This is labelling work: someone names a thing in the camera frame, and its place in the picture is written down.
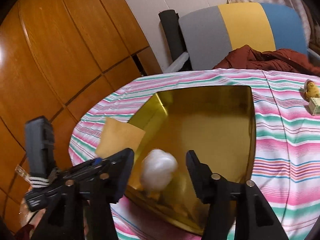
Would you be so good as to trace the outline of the tan sponge block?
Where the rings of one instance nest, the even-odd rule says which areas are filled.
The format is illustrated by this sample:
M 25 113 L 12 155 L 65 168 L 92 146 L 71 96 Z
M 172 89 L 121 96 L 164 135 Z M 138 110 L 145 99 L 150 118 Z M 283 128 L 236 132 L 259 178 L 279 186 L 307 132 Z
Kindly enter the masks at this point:
M 126 148 L 136 152 L 144 135 L 144 130 L 132 124 L 106 118 L 95 154 L 104 159 Z

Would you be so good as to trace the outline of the white plastic ball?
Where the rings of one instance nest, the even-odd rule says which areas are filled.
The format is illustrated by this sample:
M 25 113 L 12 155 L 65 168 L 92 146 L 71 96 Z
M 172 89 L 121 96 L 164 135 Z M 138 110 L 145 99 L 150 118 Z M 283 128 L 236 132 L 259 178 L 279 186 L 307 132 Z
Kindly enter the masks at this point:
M 169 185 L 177 168 L 172 154 L 154 149 L 142 161 L 140 184 L 147 192 L 160 192 Z

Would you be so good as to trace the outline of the yellow plush toy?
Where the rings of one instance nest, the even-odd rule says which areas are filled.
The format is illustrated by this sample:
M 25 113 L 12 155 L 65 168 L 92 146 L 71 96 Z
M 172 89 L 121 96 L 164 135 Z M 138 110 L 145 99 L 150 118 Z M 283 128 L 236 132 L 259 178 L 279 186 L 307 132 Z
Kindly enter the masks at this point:
M 304 83 L 304 98 L 310 101 L 311 98 L 319 98 L 319 88 L 312 80 L 306 80 Z

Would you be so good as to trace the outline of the gold tray box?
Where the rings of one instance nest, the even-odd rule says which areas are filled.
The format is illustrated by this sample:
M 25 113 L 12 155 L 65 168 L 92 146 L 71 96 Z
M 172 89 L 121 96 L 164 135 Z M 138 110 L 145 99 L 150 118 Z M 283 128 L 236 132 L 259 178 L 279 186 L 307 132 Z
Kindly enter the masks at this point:
M 183 230 L 201 235 L 208 205 L 196 197 L 185 164 L 189 150 L 200 162 L 242 183 L 251 177 L 255 156 L 255 111 L 249 86 L 205 86 L 156 92 L 129 120 L 145 135 L 135 153 L 126 196 Z M 178 163 L 170 184 L 147 193 L 140 183 L 143 160 L 154 149 Z

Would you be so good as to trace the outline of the striped pink green cloth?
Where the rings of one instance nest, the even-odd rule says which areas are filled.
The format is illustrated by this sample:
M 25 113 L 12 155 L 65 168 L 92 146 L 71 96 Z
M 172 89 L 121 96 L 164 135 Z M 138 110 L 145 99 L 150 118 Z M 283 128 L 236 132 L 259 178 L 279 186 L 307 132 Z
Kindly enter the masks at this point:
M 304 239 L 319 217 L 319 117 L 302 97 L 306 80 L 288 72 L 215 69 L 135 79 L 91 108 L 73 130 L 73 165 L 95 158 L 107 117 L 127 122 L 160 91 L 217 85 L 252 90 L 257 127 L 252 179 L 272 206 L 289 239 Z

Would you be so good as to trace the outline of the small green white box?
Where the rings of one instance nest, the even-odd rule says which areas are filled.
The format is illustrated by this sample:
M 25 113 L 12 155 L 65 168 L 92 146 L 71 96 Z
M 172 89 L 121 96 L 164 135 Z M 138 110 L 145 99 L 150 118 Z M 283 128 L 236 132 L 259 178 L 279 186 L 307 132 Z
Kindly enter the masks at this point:
M 311 115 L 320 115 L 320 98 L 310 98 L 308 108 Z

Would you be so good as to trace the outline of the wooden wardrobe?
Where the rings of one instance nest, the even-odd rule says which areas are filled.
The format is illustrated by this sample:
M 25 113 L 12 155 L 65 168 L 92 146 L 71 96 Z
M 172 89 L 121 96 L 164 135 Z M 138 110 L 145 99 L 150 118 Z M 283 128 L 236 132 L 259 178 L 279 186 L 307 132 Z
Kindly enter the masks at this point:
M 81 117 L 141 75 L 161 68 L 125 0 L 18 0 L 1 24 L 1 218 L 20 228 L 28 183 L 24 125 L 45 116 L 55 160 L 69 168 L 68 145 Z

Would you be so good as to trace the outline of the dark red blanket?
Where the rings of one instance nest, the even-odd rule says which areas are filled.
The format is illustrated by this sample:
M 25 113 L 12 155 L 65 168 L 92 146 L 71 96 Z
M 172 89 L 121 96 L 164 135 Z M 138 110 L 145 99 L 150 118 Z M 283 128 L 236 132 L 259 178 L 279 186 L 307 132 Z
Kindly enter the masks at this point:
M 319 67 L 307 56 L 291 49 L 259 52 L 248 45 L 231 51 L 215 67 L 222 69 L 258 69 L 319 76 Z

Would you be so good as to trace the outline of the grey yellow blue chair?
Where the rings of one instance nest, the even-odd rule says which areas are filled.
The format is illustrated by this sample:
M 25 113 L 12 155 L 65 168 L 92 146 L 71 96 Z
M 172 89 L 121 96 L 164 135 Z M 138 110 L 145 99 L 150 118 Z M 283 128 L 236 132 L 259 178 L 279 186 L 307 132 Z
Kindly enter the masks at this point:
M 301 19 L 285 5 L 222 4 L 179 16 L 178 22 L 187 51 L 166 73 L 209 70 L 245 45 L 257 51 L 292 49 L 319 65 L 319 54 L 306 44 Z

